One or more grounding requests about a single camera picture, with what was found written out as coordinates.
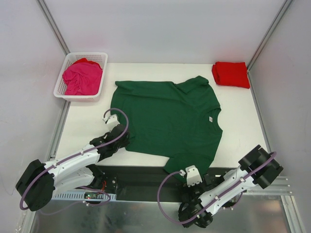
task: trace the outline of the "red folded cloth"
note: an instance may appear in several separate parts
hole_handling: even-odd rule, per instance
[[[93,61],[82,58],[69,66],[63,73],[67,85],[65,95],[93,96],[98,93],[103,70]]]
[[[245,62],[216,62],[212,73],[218,85],[250,88]]]

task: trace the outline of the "pink garment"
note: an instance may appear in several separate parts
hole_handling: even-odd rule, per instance
[[[93,96],[98,93],[103,70],[97,64],[76,63],[63,73],[65,95]]]

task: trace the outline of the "gray floor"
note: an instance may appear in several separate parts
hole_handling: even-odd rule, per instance
[[[57,211],[71,201],[52,200],[45,213]],[[177,219],[178,203],[163,203]],[[101,207],[74,205],[58,214],[35,215],[32,233],[289,233],[278,196],[243,196],[233,210],[220,210],[206,229],[193,225],[184,229],[169,222],[156,202],[111,201]]]

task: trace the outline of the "green shirt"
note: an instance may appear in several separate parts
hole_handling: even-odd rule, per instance
[[[112,108],[129,118],[128,151],[170,157],[168,173],[195,165],[204,175],[222,137],[217,123],[220,104],[208,80],[198,76],[184,83],[116,82]],[[124,117],[117,114],[121,124]]]

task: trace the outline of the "white plastic basket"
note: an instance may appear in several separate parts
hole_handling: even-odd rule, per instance
[[[66,96],[65,91],[67,90],[67,85],[64,83],[63,73],[74,62],[84,57],[87,58],[89,61],[97,62],[103,69],[101,84],[99,86],[98,93],[94,96]],[[106,65],[107,65],[107,59],[108,59],[108,55],[107,53],[104,53],[104,52],[71,52],[69,53],[65,58],[65,61],[63,63],[62,69],[59,73],[59,76],[56,82],[56,86],[54,89],[55,97],[64,98],[65,100],[68,100],[68,101],[77,101],[77,102],[98,101],[100,98],[101,91],[102,91],[104,75],[105,75]]]

